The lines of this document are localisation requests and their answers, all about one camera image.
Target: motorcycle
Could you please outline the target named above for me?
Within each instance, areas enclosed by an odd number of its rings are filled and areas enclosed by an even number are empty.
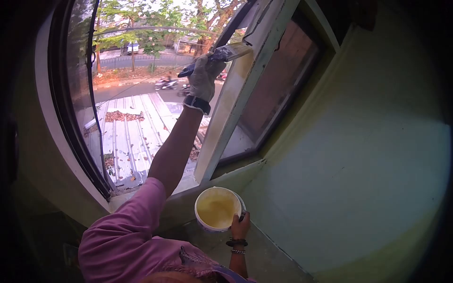
[[[177,88],[178,80],[164,81],[164,79],[161,78],[154,84],[154,89],[157,91],[160,89],[177,89]]]
[[[227,79],[227,73],[220,73],[216,79],[220,80],[220,81],[225,81]]]
[[[183,87],[176,93],[177,96],[187,96],[190,94],[190,85],[189,84],[184,84]]]

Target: pink shirt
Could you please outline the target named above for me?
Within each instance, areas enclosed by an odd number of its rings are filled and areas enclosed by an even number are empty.
[[[138,282],[166,266],[187,262],[219,272],[231,283],[247,282],[189,242],[153,237],[165,201],[164,185],[148,178],[116,212],[83,233],[78,258],[87,282]]]

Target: white bucket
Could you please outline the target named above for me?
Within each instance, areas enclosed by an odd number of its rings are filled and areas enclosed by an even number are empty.
[[[222,187],[203,191],[195,201],[195,216],[208,232],[225,232],[231,227],[233,215],[241,216],[246,206],[241,197]]]

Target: green wall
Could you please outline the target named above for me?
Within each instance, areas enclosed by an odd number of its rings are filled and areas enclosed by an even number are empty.
[[[253,222],[322,283],[403,281],[448,181],[429,54],[410,24],[378,11],[373,32],[349,32],[316,102],[241,193]]]

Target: paintbrush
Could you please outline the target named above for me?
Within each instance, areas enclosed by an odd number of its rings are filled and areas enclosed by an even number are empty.
[[[237,42],[227,44],[221,47],[214,49],[214,53],[208,57],[209,61],[219,60],[223,62],[230,62],[236,58],[242,57],[247,53],[252,52],[252,48],[245,43]],[[192,75],[193,70],[195,69],[195,63],[190,64],[185,67],[179,74],[178,77],[187,77]]]

